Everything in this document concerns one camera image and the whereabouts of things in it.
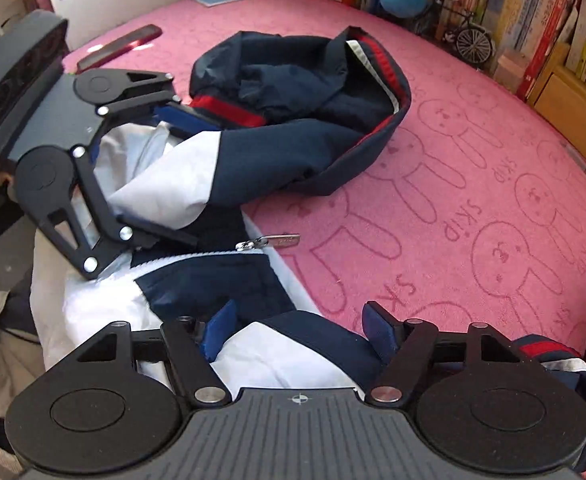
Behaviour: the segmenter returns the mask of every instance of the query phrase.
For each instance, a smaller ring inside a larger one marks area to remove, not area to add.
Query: pink rug
[[[486,76],[408,32],[329,0],[191,0],[146,23],[164,34],[109,64],[171,72],[187,95],[193,62],[238,30],[380,40],[413,104],[379,160],[334,195],[277,194],[246,207],[265,234],[298,232],[282,255],[327,317],[361,330],[367,300],[442,330],[486,321],[579,351],[586,338],[586,177],[544,120]],[[73,52],[73,70],[86,48]]]

